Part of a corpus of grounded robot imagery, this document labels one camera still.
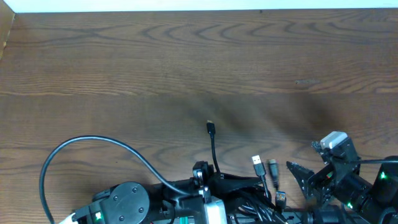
white backdrop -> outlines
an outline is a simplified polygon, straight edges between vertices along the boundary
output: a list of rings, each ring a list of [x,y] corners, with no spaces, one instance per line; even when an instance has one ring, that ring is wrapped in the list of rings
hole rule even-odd
[[[14,12],[187,11],[398,7],[398,0],[5,0]]]

round black motor housing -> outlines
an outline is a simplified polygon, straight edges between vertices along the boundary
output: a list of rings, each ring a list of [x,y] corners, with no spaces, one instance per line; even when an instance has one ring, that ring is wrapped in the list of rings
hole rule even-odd
[[[149,223],[159,214],[162,197],[151,185],[126,182],[99,204],[105,223]]]

green led light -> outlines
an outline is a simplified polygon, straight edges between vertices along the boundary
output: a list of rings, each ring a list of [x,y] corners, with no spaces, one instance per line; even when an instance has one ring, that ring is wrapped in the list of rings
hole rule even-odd
[[[101,220],[101,219],[102,219],[102,214],[101,214],[101,212],[95,213],[95,220],[98,221],[98,220]]]
[[[386,178],[387,178],[386,174],[384,172],[381,172],[380,179],[386,179]]]

robotic arm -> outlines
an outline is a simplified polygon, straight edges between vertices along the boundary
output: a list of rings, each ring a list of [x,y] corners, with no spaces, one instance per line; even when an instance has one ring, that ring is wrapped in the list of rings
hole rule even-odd
[[[259,156],[253,157],[257,177],[222,173],[215,158],[213,123],[208,123],[208,132],[216,170],[213,165],[200,161],[193,166],[192,178],[176,182],[165,180],[135,149],[123,142],[100,136],[67,140],[49,155],[40,175],[40,199],[46,215],[51,223],[55,223],[44,195],[44,176],[50,161],[66,145],[94,139],[126,148],[162,183],[126,182],[111,187],[94,195],[89,205],[75,210],[62,224],[139,224],[159,220],[173,223],[176,217],[193,217],[195,223],[204,224],[231,224],[233,219],[239,223],[240,217],[249,218],[251,223],[288,224],[291,217],[285,210],[285,193],[277,191],[275,202],[272,202],[265,183],[266,170]],[[296,163],[287,162],[309,205],[300,217],[302,223],[354,223],[346,220],[347,215],[340,209],[328,206],[333,198],[369,223],[398,223],[398,156],[362,161],[347,134],[336,131],[320,142],[313,142],[312,146],[326,164],[320,172],[315,174]],[[382,163],[373,185],[359,176],[362,163]],[[269,172],[271,176],[277,175],[274,168]]]

wood grain surface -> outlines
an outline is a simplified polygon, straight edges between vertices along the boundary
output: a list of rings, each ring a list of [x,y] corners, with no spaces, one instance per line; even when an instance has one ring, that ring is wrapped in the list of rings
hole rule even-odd
[[[311,141],[343,130],[364,159],[398,154],[397,51],[396,9],[20,14],[0,61],[0,223],[47,222],[39,172],[60,142],[111,136],[187,179],[211,161],[207,119],[223,172],[278,159],[301,207],[285,162],[320,170]],[[60,222],[129,180],[158,182],[124,149],[81,142],[45,186]]]

